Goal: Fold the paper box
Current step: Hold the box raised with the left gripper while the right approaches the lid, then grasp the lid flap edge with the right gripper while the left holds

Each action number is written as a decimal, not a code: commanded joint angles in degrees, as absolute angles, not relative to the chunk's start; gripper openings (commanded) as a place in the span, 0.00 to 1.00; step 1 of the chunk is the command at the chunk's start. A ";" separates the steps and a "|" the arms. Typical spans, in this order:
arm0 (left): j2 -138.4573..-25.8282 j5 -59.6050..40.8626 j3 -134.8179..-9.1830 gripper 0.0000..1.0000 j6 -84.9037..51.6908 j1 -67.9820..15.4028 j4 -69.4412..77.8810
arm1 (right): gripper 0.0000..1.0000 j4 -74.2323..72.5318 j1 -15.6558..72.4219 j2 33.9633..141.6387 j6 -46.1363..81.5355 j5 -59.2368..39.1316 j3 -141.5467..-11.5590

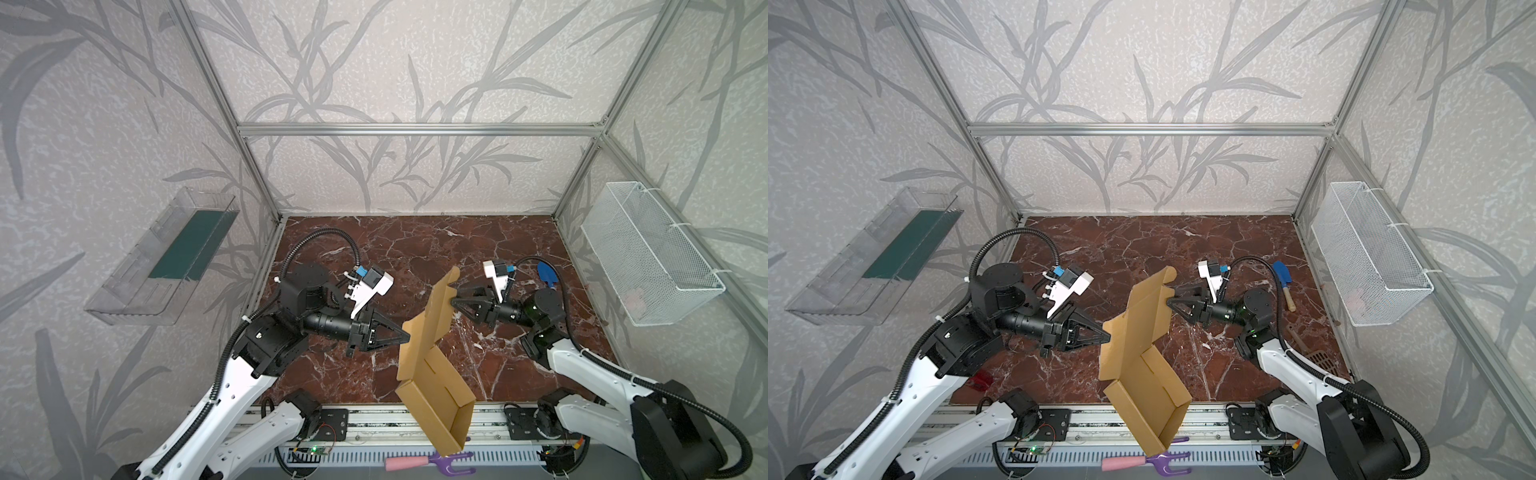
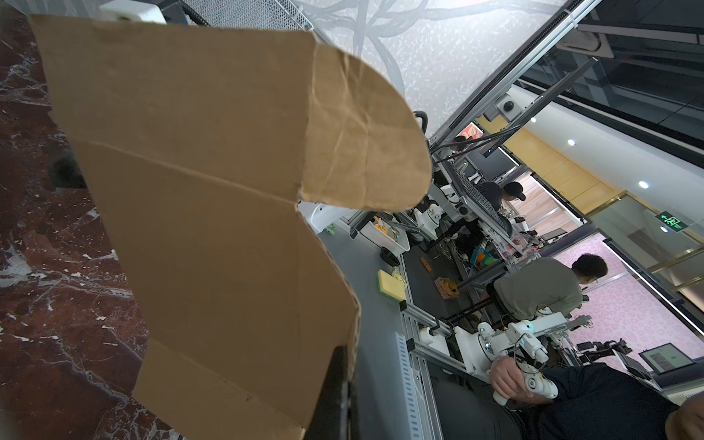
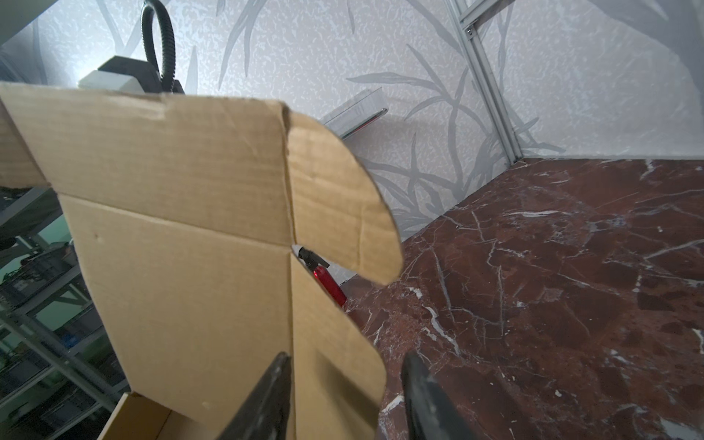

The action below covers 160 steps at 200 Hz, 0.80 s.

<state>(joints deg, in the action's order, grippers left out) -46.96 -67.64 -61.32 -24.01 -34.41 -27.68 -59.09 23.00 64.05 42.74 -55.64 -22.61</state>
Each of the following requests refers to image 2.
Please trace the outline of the brown cardboard box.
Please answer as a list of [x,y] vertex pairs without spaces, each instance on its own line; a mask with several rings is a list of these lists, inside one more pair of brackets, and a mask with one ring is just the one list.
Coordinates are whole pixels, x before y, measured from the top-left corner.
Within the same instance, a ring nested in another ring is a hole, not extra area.
[[398,212],[426,195],[397,90],[304,31],[35,15],[66,135],[150,340],[136,400],[189,439],[300,439],[357,295],[302,202]]

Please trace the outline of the operator bare hand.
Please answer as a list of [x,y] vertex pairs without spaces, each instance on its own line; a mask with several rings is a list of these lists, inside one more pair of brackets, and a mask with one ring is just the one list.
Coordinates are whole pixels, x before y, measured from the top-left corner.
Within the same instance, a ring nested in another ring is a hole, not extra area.
[[530,392],[525,384],[524,374],[512,357],[499,357],[491,364],[489,380],[495,392],[507,400],[529,405],[553,403],[545,396]]

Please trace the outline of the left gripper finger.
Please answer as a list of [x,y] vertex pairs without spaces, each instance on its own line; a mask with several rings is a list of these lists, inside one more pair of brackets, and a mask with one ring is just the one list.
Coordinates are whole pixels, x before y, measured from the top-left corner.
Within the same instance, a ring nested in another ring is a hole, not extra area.
[[330,359],[313,419],[304,440],[349,438],[349,379],[347,348],[338,346]]

